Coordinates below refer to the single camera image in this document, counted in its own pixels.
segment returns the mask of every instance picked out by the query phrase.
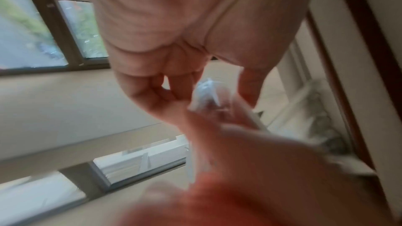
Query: window pane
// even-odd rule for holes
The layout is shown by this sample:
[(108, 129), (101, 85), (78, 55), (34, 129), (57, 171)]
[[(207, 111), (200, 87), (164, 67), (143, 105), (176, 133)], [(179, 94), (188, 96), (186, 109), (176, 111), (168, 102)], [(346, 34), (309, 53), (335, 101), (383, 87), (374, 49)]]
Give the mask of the window pane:
[(75, 34), (78, 46), (85, 58), (107, 57), (96, 25), (92, 3), (73, 0), (59, 0), (64, 15)]
[(0, 225), (15, 223), (85, 198), (59, 172), (0, 184)]
[(31, 0), (0, 0), (0, 69), (65, 66)]
[(185, 158), (187, 145), (187, 140), (180, 135), (174, 141), (166, 139), (138, 149), (99, 157), (94, 163), (111, 183), (116, 183)]

